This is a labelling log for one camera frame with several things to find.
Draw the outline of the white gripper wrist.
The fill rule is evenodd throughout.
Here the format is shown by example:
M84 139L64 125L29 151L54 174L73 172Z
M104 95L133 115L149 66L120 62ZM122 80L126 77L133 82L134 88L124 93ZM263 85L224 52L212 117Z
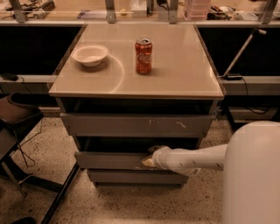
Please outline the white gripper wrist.
M179 168L178 153L167 146L161 148L160 145L151 146L148 149L152 156L145 157L141 163L149 168L160 168L163 170L176 171Z

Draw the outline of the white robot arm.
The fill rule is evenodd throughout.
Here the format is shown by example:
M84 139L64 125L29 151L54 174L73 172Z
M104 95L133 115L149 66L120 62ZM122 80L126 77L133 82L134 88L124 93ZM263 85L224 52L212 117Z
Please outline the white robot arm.
M227 144L198 150L160 146L143 165L191 176L222 170L223 224L280 224L280 123L251 122Z

